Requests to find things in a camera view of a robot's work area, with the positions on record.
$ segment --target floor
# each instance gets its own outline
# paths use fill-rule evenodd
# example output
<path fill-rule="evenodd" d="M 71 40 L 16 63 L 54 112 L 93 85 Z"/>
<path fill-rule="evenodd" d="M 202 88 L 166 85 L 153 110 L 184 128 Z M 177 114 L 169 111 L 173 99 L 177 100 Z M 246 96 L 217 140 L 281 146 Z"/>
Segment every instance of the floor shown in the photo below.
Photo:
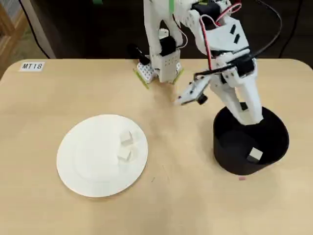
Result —
<path fill-rule="evenodd" d="M 23 60 L 23 59 L 45 59 L 45 55 L 41 52 L 37 46 L 34 36 L 31 32 L 30 27 L 28 26 L 23 34 L 23 36 L 18 41 L 16 47 L 11 53 L 10 58 L 8 59 L 7 67 L 11 64 Z M 0 68 L 0 78 L 5 72 L 5 69 Z"/>

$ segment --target white cube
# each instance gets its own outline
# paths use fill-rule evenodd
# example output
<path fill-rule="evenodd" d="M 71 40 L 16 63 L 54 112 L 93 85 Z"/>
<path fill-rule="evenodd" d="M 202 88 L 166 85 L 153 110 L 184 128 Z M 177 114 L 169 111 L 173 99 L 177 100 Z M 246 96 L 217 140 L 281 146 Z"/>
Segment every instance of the white cube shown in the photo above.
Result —
<path fill-rule="evenodd" d="M 131 156 L 131 150 L 129 148 L 121 146 L 118 151 L 117 157 L 123 161 L 128 161 Z"/>
<path fill-rule="evenodd" d="M 263 152 L 259 149 L 253 148 L 248 156 L 248 161 L 252 163 L 258 163 L 263 155 Z"/>
<path fill-rule="evenodd" d="M 124 131 L 120 135 L 121 144 L 127 146 L 133 144 L 133 136 L 130 131 Z"/>

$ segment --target red wire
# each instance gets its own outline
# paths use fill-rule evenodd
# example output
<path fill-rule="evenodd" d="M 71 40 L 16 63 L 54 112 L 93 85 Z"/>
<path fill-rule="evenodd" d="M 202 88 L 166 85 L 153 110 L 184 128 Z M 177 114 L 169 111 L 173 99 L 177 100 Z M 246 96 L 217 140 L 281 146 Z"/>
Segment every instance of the red wire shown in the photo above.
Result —
<path fill-rule="evenodd" d="M 232 13 L 236 13 L 237 11 L 239 11 L 241 9 L 242 4 L 241 3 L 236 3 L 234 5 L 229 6 L 228 8 L 226 8 L 221 14 L 220 16 L 217 18 L 216 23 L 229 11 L 232 10 L 235 7 L 238 7 L 238 9 L 232 11 Z"/>
<path fill-rule="evenodd" d="M 212 62 L 211 62 L 211 51 L 210 51 L 210 47 L 209 47 L 209 42 L 207 41 L 207 37 L 206 37 L 206 33 L 205 33 L 205 27 L 203 24 L 203 21 L 200 18 L 200 24 L 201 24 L 201 28 L 202 28 L 202 34 L 204 37 L 204 44 L 205 44 L 205 49 L 206 49 L 206 53 L 207 53 L 207 60 L 208 60 L 208 64 L 209 64 L 209 69 L 212 70 Z"/>

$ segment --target green tape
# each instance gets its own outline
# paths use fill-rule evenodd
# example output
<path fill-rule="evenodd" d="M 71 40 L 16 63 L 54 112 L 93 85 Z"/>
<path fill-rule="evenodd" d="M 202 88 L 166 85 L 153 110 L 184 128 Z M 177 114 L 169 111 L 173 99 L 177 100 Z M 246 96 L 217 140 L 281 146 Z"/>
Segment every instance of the green tape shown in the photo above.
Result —
<path fill-rule="evenodd" d="M 173 85 L 175 85 L 175 83 L 178 81 L 178 79 L 180 78 L 180 76 L 182 75 L 182 73 L 184 72 L 184 69 L 182 69 L 179 74 L 177 75 L 177 77 L 175 78 L 175 80 L 173 81 Z"/>
<path fill-rule="evenodd" d="M 137 70 L 134 70 L 134 73 L 137 75 L 137 77 L 139 78 L 139 80 L 142 82 L 142 84 L 145 86 L 145 88 L 149 89 L 148 84 L 145 82 L 145 80 L 143 80 L 143 78 L 140 76 L 140 74 L 138 73 Z"/>
<path fill-rule="evenodd" d="M 199 2 L 200 5 L 208 5 L 208 1 L 207 0 L 201 0 Z"/>
<path fill-rule="evenodd" d="M 103 4 L 102 0 L 92 0 L 92 2 L 95 5 L 102 5 Z"/>
<path fill-rule="evenodd" d="M 174 0 L 169 0 L 169 1 L 170 1 L 170 14 L 173 14 L 175 10 Z"/>

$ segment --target perforated bracket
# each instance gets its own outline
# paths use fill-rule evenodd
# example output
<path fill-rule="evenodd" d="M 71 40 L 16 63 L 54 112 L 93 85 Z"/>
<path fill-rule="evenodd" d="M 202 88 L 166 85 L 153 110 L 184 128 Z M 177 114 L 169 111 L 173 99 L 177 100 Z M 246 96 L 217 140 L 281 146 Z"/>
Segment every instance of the perforated bracket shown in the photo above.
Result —
<path fill-rule="evenodd" d="M 154 77 L 154 70 L 151 66 L 151 63 L 147 65 L 143 65 L 142 63 L 138 63 L 137 71 L 142 77 L 142 79 L 147 83 L 151 83 Z"/>

